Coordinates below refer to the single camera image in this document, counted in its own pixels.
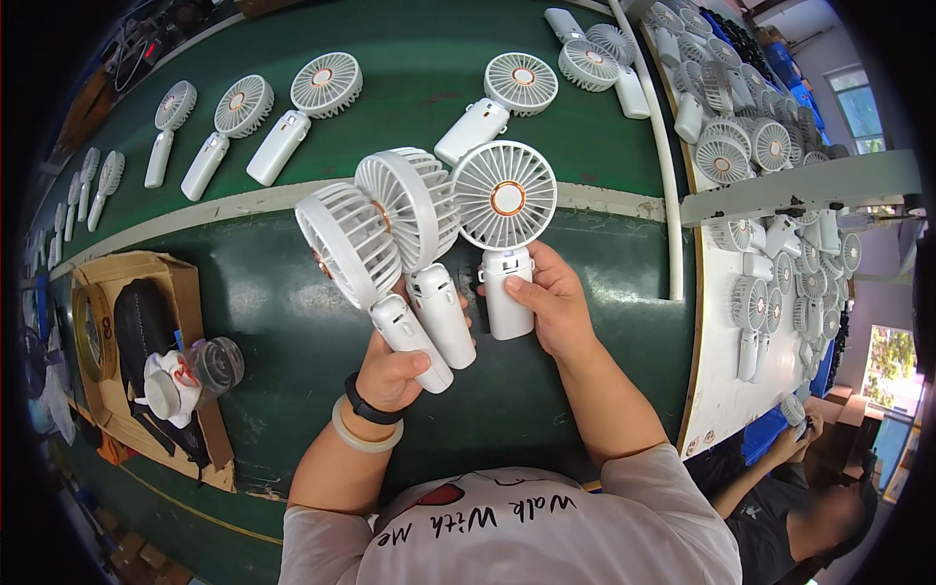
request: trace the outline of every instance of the white pipe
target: white pipe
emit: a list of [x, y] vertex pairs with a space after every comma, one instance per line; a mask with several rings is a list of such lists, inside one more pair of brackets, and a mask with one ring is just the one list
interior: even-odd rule
[[[631, 23], [624, 16], [624, 11], [617, 0], [608, 0], [611, 12], [614, 13], [618, 26], [631, 38], [636, 40]], [[660, 158], [660, 172], [663, 174], [663, 199], [666, 207], [666, 236], [669, 239], [669, 299], [683, 300], [682, 281], [682, 221], [680, 220], [680, 197], [676, 187], [676, 171], [673, 169], [673, 156], [669, 151], [669, 138], [666, 135], [666, 124], [663, 113], [660, 111], [660, 102], [656, 99], [653, 90], [653, 81], [647, 62], [644, 61], [643, 52], [638, 51], [634, 60], [634, 69], [640, 79], [647, 105], [650, 106], [650, 121], [653, 127], [653, 138], [656, 141], [656, 154]]]

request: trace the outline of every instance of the black fitness band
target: black fitness band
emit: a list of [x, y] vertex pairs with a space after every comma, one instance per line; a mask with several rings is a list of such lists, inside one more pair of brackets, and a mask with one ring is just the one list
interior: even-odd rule
[[398, 420], [403, 418], [403, 413], [406, 411], [406, 408], [402, 408], [395, 413], [388, 413], [377, 410], [373, 406], [367, 404], [367, 402], [360, 397], [360, 394], [358, 394], [359, 373], [360, 372], [354, 372], [344, 380], [344, 394], [347, 395], [348, 401], [351, 402], [351, 409], [354, 411], [354, 414], [378, 425], [396, 424]]

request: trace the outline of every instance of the worker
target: worker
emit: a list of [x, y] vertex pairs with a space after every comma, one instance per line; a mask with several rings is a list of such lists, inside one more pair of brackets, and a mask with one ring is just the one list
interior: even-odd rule
[[870, 470], [848, 488], [810, 488], [803, 459], [822, 436], [823, 418], [817, 405], [806, 407], [806, 417], [801, 438], [787, 427], [750, 466], [741, 454], [744, 430], [685, 463], [738, 540], [744, 585], [776, 583], [811, 557], [839, 558], [861, 542], [874, 519]]
[[575, 272], [544, 243], [529, 250], [533, 282], [511, 276], [504, 286], [535, 313], [602, 493], [538, 469], [469, 472], [404, 491], [372, 529], [364, 515], [402, 434], [395, 420], [430, 366], [424, 353], [393, 353], [374, 333], [293, 477], [281, 585], [740, 583], [734, 536], [598, 341]]

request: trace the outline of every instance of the black bag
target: black bag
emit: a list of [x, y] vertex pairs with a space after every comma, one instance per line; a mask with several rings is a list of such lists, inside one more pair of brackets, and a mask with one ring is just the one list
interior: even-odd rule
[[153, 436], [172, 456], [175, 446], [182, 448], [199, 471], [211, 460], [205, 437], [198, 424], [198, 413], [192, 413], [192, 422], [178, 429], [168, 420], [161, 420], [146, 404], [131, 399], [127, 388], [133, 388], [136, 397], [143, 396], [143, 367], [153, 353], [165, 355], [176, 349], [175, 316], [169, 310], [166, 298], [156, 283], [149, 279], [134, 280], [125, 286], [114, 302], [114, 336], [120, 350], [120, 374], [124, 379], [124, 392], [130, 412], [139, 424]]

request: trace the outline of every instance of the white t-shirt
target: white t-shirt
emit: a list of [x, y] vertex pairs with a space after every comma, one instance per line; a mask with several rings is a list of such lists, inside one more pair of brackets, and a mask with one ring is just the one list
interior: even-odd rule
[[741, 582], [738, 543], [671, 445], [608, 461], [600, 494], [538, 469], [407, 490], [372, 531], [293, 506], [280, 585]]

